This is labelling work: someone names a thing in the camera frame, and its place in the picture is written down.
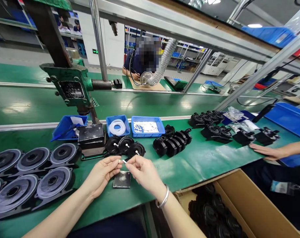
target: green workbench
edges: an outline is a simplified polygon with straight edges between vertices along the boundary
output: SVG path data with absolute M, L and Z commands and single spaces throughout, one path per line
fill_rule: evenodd
M 164 125 L 173 125 L 176 130 L 185 130 L 189 127 L 187 120 L 163 121 Z M 300 138 L 275 123 L 261 119 L 257 125 L 267 126 L 273 130 L 279 130 L 281 139 L 271 147 L 281 147 L 291 142 L 300 141 Z M 19 148 L 29 151 L 35 147 L 48 147 L 54 149 L 59 142 L 50 142 L 52 129 L 0 132 L 0 151 L 8 148 Z M 205 141 L 200 134 L 200 129 L 193 129 L 190 133 L 193 137 L 191 144 L 185 150 L 172 158 L 166 155 L 162 158 L 152 148 L 154 138 L 135 138 L 144 145 L 145 157 L 151 159 L 163 182 L 168 184 L 171 191 L 176 191 L 206 179 L 218 176 L 240 166 L 258 160 L 262 155 L 253 152 L 248 146 L 241 147 L 233 141 L 229 144 L 221 144 L 214 141 Z M 74 170 L 78 188 L 98 159 L 79 161 L 79 168 Z M 153 197 L 143 189 L 133 178 L 130 189 L 112 188 L 113 179 L 109 181 L 105 191 L 84 212 L 74 229 L 87 226 L 95 221 L 115 215 L 132 207 L 153 200 Z M 0 237 L 21 237 L 45 217 L 47 217 L 62 202 L 53 203 L 48 208 L 36 211 L 17 218 L 0 221 Z
M 88 73 L 89 77 L 100 79 L 100 73 Z M 39 67 L 0 64 L 0 82 L 49 84 L 47 74 Z M 121 78 L 123 87 L 132 89 L 130 81 L 122 75 L 108 75 L 109 80 Z M 161 84 L 172 91 L 165 80 Z M 193 84 L 196 92 L 201 92 L 201 84 Z M 54 95 L 54 89 L 0 87 L 0 125 L 58 122 L 64 115 L 76 115 L 75 107 L 67 107 L 61 97 Z M 251 94 L 261 91 L 252 90 Z M 210 95 L 159 94 L 145 92 L 94 91 L 91 95 L 98 101 L 96 108 L 99 119 L 125 114 L 131 116 L 186 116 L 194 112 L 213 110 L 225 97 Z M 250 99 L 240 98 L 245 104 Z M 259 99 L 256 104 L 266 101 Z M 265 104 L 250 106 L 250 112 L 260 111 Z M 245 109 L 237 102 L 237 109 Z

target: silver exhaust hose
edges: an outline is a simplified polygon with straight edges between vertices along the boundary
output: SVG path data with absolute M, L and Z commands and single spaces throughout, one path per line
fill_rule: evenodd
M 178 40 L 173 39 L 173 38 L 169 39 L 169 41 L 164 49 L 164 52 L 162 54 L 162 57 L 161 57 L 161 69 L 159 69 L 159 71 L 156 71 L 155 74 L 148 80 L 148 84 L 150 86 L 155 86 L 160 82 L 160 80 L 163 76 L 163 73 L 166 70 L 166 67 L 170 61 L 170 58 L 177 46 L 177 43 L 178 43 Z

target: sleeve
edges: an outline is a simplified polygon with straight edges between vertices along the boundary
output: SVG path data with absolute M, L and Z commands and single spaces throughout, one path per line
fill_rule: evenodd
M 130 59 L 131 59 L 131 56 L 132 56 L 132 52 L 133 52 L 133 49 L 129 50 L 128 55 L 126 57 L 126 61 L 123 64 L 123 67 L 127 70 L 129 70 L 129 63 L 130 63 Z

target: ceiling light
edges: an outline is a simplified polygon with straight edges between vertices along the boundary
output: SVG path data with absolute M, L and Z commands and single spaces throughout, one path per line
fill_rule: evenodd
M 221 0 L 208 0 L 208 4 L 211 5 L 211 4 L 217 4 L 217 3 L 220 3 Z
M 261 24 L 249 24 L 248 27 L 251 27 L 251 28 L 261 28 L 262 25 Z

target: bangle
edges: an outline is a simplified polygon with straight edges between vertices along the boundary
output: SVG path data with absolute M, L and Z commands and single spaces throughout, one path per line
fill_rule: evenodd
M 157 208 L 162 209 L 164 207 L 164 205 L 166 204 L 167 199 L 169 198 L 169 194 L 170 194 L 170 189 L 168 187 L 168 185 L 166 185 L 166 194 L 165 197 L 163 199 L 163 202 L 159 205 L 159 202 L 157 201 L 157 199 L 155 200 L 155 204 L 157 206 Z

